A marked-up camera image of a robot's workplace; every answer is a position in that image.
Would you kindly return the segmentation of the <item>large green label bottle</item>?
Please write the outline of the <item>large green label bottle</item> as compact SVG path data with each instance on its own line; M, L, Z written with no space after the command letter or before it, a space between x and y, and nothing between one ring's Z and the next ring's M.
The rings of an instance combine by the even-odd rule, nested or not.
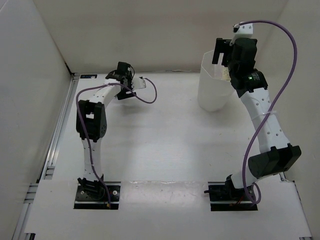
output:
M225 67L225 66L221 67L221 79L228 82L231 81L228 67Z

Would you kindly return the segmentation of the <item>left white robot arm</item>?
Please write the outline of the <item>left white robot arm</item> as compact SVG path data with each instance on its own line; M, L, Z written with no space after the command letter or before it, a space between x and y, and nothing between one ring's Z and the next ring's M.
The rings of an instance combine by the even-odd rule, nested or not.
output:
M106 76L106 82L91 90L97 90L87 100L79 100L80 91L76 95L76 131L82 141L84 150L84 173L78 179L82 190L93 200L100 200L105 195L105 187L101 183L104 174L101 166L101 141L107 132L106 107L111 100L117 97L119 100L133 97L128 92L133 90L133 78L135 71L126 62L118 62L117 69Z

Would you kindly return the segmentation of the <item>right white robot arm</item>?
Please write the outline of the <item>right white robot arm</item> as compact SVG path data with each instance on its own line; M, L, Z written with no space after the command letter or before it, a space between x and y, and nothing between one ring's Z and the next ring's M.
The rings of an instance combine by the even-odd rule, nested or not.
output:
M248 158L244 172L227 177L224 193L230 200L238 199L244 186L288 171L302 154L298 145L290 143L275 112L270 109L268 83L263 73L255 68L257 42L257 39L245 37L235 41L217 38L213 52L213 64L223 55L221 64L228 68L231 85L249 113L260 151Z

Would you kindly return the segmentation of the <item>white plastic bin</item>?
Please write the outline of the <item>white plastic bin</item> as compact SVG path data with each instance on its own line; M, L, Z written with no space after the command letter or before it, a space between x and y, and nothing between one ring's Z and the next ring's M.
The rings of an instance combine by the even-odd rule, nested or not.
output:
M214 51L208 51L203 55L197 101L201 108L207 112L215 112L224 107L235 91L231 81L222 80L222 58L219 56L218 64L212 64Z

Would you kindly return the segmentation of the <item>right aluminium frame rail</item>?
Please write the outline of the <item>right aluminium frame rail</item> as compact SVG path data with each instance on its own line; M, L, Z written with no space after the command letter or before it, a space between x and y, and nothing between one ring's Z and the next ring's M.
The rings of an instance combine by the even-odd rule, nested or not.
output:
M301 156L296 130L300 127L300 85L285 82L274 98L270 97L279 80L258 85L240 99L253 122L253 141L259 154L244 155L242 170L232 183L247 195L244 213L234 214L227 227L215 230L237 240L311 239L311 231L292 181L280 180Z

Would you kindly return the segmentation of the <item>aluminium frame rail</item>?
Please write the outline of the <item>aluminium frame rail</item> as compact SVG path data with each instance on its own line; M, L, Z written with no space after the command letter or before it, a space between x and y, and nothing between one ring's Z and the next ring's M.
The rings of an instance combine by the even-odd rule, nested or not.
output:
M31 212L33 201L36 196L39 182L41 180L51 180L53 177L60 150L60 140L66 128L70 110L72 108L72 102L74 100L76 89L78 86L79 77L80 76L77 73L73 73L71 75L68 91L60 110L57 123L55 125L53 136L51 138L50 145L45 156L42 170L36 182L31 183L27 189L22 205L22 210L20 212L20 216L12 236L13 240L33 240L35 238L35 233L25 233L26 224Z
M259 154L244 155L242 170L232 183L247 195L244 213L234 214L227 227L215 230L237 240L311 239L311 231L292 181L280 180L301 156L296 130L300 127L300 85L285 82L274 98L270 97L279 80L258 85L240 99L253 122L253 141Z

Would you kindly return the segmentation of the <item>left aluminium frame rail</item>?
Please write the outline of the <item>left aluminium frame rail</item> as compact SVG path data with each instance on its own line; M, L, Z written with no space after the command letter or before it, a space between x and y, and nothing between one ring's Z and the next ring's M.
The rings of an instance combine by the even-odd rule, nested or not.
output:
M53 136L51 138L50 145L45 156L42 170L36 182L31 183L27 189L22 205L22 210L20 212L20 216L12 236L13 240L33 240L35 238L35 233L25 233L26 224L31 212L33 201L36 196L39 182L41 180L51 180L53 177L60 150L60 140L66 128L70 110L72 108L72 102L74 100L76 89L78 86L79 77L80 76L77 73L73 73L71 75L68 91L60 110L57 123L55 125Z

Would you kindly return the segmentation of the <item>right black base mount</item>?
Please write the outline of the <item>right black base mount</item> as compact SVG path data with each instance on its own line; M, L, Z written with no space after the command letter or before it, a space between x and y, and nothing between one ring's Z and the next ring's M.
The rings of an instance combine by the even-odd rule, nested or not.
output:
M209 197L212 212L248 212L257 211L257 204L253 204L243 189L235 189L225 182L208 182L204 194Z

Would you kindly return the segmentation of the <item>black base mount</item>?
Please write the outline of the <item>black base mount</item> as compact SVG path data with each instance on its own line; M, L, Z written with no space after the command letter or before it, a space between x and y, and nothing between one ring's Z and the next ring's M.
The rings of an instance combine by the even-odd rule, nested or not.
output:
M209 197L212 212L248 212L257 211L257 204L253 204L243 189L235 189L225 182L208 182L204 194Z
M89 194L88 191L78 184L73 208L77 210L118 210L121 196L121 182L105 182L110 194L110 203L105 189L98 195Z

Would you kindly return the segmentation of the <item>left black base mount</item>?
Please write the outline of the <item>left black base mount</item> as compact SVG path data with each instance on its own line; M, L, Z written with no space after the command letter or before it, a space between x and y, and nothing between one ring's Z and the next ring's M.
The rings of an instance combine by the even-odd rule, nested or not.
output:
M110 194L110 203L105 189L98 195L89 194L88 191L78 184L73 208L77 210L118 210L121 196L121 182L105 182Z

